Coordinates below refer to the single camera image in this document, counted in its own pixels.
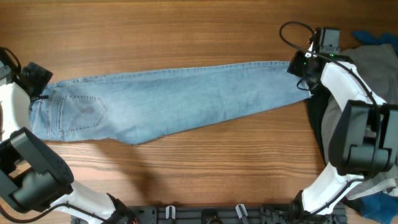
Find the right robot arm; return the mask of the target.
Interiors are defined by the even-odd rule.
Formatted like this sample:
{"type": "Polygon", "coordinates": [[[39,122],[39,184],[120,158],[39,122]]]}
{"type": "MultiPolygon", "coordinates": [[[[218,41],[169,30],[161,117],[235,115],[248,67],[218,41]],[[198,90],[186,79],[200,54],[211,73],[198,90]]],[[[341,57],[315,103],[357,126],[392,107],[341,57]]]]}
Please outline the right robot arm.
{"type": "Polygon", "coordinates": [[[354,187],[392,168],[397,155],[397,106],[374,94],[345,57],[298,51],[287,71],[315,78],[329,90],[341,116],[328,147],[328,164],[284,212],[292,223],[322,223],[354,187]]]}

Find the light blue denim jeans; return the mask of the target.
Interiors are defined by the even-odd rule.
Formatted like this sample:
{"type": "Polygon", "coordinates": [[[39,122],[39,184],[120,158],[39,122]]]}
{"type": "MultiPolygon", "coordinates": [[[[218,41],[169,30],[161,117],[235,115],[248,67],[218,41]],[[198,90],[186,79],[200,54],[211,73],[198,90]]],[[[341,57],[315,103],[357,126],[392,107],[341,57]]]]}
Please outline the light blue denim jeans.
{"type": "Polygon", "coordinates": [[[261,61],[64,80],[46,86],[30,124],[43,140],[140,144],[308,98],[287,67],[261,61]]]}

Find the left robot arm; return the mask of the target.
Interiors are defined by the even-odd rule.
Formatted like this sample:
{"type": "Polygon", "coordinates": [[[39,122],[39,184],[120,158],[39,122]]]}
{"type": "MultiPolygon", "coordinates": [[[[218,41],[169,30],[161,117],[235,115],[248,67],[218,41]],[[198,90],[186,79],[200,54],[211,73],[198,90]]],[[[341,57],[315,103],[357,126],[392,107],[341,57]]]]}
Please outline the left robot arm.
{"type": "Polygon", "coordinates": [[[25,220],[4,209],[1,215],[31,223],[59,211],[74,223],[139,223],[119,199],[76,182],[65,161],[32,132],[32,105],[46,97],[51,77],[35,63],[22,67],[11,50],[1,48],[1,198],[19,213],[39,213],[25,220]]]}

